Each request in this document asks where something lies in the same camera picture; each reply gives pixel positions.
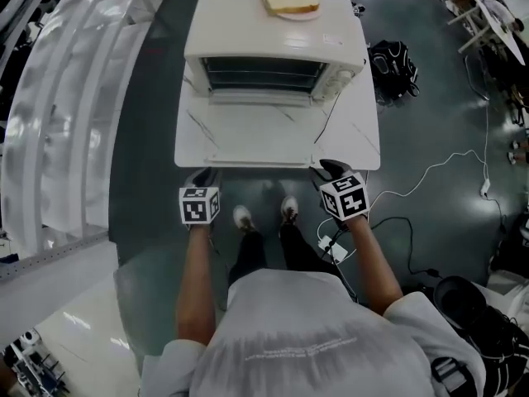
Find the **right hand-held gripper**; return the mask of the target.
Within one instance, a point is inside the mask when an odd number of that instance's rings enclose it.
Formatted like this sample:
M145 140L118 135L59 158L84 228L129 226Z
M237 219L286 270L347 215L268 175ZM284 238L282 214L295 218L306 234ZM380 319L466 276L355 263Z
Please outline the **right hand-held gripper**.
M332 159L320 159L321 167L331 176L310 167L309 179L321 185L319 194L324 210L339 224L369 211L369 197L360 173L352 173L349 165Z

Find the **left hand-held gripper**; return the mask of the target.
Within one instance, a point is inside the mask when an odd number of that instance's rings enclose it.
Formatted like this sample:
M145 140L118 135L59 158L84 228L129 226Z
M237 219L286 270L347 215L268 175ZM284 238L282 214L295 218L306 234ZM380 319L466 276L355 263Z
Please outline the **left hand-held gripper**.
M222 171L203 168L193 172L179 189L179 210L185 226L209 225L220 212Z

